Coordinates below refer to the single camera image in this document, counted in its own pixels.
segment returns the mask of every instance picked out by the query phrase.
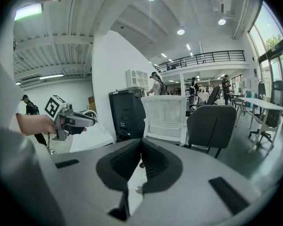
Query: white table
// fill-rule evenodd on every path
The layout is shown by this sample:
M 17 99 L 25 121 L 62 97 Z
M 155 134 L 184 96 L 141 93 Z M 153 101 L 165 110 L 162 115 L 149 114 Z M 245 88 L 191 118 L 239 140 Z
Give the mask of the white table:
M 269 147 L 268 149 L 268 152 L 267 154 L 269 154 L 269 152 L 272 150 L 273 146 L 274 146 L 274 141 L 275 141 L 275 137 L 277 136 L 277 133 L 278 133 L 278 128 L 279 128 L 279 124 L 281 122 L 281 116 L 279 116 L 279 119 L 278 119 L 278 125 L 276 128 L 270 128 L 268 125 L 266 125 L 266 119 L 267 119 L 267 116 L 268 116 L 268 112 L 269 110 L 278 110 L 278 111 L 283 111 L 283 107 L 281 106 L 278 106 L 278 105 L 275 105 L 275 104 L 272 104 L 272 103 L 269 103 L 267 101 L 264 101 L 264 100 L 259 100 L 259 99 L 256 99 L 256 98 L 243 98 L 243 97 L 240 97 L 239 99 L 241 99 L 242 101 L 244 102 L 249 102 L 251 104 L 253 104 L 253 111 L 252 113 L 249 112 L 249 111 L 244 111 L 242 108 L 243 106 L 241 106 L 241 110 L 240 110 L 240 113 L 239 113 L 239 116 L 238 116 L 238 119 L 236 121 L 236 125 L 235 127 L 237 127 L 237 124 L 238 124 L 238 121 L 240 119 L 240 116 L 243 112 L 246 112 L 247 114 L 249 114 L 251 116 L 251 122 L 250 122 L 250 128 L 251 128 L 251 125 L 253 123 L 253 118 L 255 118 L 255 120 L 261 124 L 261 128 L 259 130 L 259 133 L 257 134 L 256 136 L 256 140 L 253 142 L 251 148 L 249 149 L 249 153 L 253 150 L 253 148 L 255 147 L 256 143 L 258 142 L 259 140 L 259 137 L 261 135 L 261 133 L 263 131 L 275 131 L 275 135 L 274 135 L 274 138 L 273 138 L 273 142 L 271 143 L 271 146 Z M 261 107 L 263 109 L 262 111 L 262 114 L 260 116 L 260 118 L 258 118 L 257 116 L 255 116 L 255 105 Z
M 207 102 L 209 98 L 209 93 L 203 92 L 203 93 L 198 93 L 198 98 L 201 100 L 200 102 Z

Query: chair backrest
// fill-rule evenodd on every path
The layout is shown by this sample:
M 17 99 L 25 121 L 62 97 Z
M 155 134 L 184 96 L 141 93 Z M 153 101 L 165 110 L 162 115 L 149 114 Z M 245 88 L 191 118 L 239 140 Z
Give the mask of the chair backrest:
M 186 125 L 186 97 L 149 96 L 141 102 L 146 113 L 146 135 L 154 138 L 179 141 L 182 126 Z
M 236 120 L 230 105 L 203 105 L 187 120 L 189 144 L 226 148 Z
M 242 102 L 242 100 L 240 100 L 239 98 L 245 98 L 245 95 L 239 95 L 239 96 L 236 98 L 236 102 Z
M 270 103 L 279 105 L 283 107 L 283 81 L 275 81 L 272 87 L 272 95 L 270 98 Z M 277 127 L 279 116 L 281 116 L 281 111 L 269 110 L 266 119 L 266 124 L 269 127 Z
M 216 87 L 213 89 L 211 95 L 210 95 L 209 98 L 208 98 L 207 105 L 213 105 L 213 104 L 214 104 L 214 102 L 217 100 L 219 90 L 220 90 L 220 87 L 219 87 L 219 86 L 216 86 Z

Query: backpack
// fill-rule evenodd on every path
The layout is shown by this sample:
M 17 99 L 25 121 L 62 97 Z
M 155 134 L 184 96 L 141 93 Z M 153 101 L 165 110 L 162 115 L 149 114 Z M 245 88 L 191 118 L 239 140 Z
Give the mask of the backpack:
M 160 95 L 161 96 L 165 96 L 167 95 L 167 92 L 166 92 L 166 85 L 163 83 L 163 82 L 160 82 L 159 80 L 157 80 L 160 84 Z

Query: hand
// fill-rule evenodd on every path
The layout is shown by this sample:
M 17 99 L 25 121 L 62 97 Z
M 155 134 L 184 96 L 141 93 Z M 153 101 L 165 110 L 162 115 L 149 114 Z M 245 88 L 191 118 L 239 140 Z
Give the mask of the hand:
M 56 133 L 53 120 L 47 115 L 16 114 L 16 117 L 21 132 L 27 136 L 40 133 Z

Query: black office chair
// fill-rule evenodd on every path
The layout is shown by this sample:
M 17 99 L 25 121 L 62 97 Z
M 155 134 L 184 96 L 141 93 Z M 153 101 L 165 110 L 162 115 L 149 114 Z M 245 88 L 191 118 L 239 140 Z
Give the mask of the black office chair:
M 198 149 L 192 145 L 205 146 L 207 153 L 211 147 L 227 148 L 236 120 L 236 109 L 231 105 L 203 105 L 187 119 L 190 149 Z
M 273 103 L 275 105 L 279 105 L 279 106 L 283 107 L 283 81 L 275 81 L 273 83 L 270 103 Z M 281 112 L 282 111 L 269 110 L 265 124 L 267 126 L 271 127 L 271 128 L 276 128 L 278 126 L 279 117 L 281 116 Z M 260 118 L 261 115 L 262 114 L 255 114 L 255 116 L 257 116 L 258 118 Z M 260 131 L 259 129 L 257 129 L 257 131 L 251 131 L 249 137 L 251 137 L 251 134 L 257 135 L 259 133 L 259 131 Z M 261 133 L 261 139 L 260 139 L 258 145 L 260 145 L 263 137 L 265 137 L 270 143 L 273 143 L 272 140 L 271 140 L 271 135 L 269 133 L 266 133 L 265 131 L 263 131 Z
M 206 103 L 206 105 L 213 105 L 215 103 L 215 101 L 217 100 L 218 94 L 219 94 L 219 90 L 220 90 L 219 86 L 217 86 L 213 89 L 211 95 L 208 98 L 208 102 Z M 189 107 L 190 110 L 186 111 L 185 115 L 189 116 L 191 113 L 196 111 L 197 107 L 203 106 L 203 105 L 205 105 L 205 104 L 190 105 L 190 107 Z

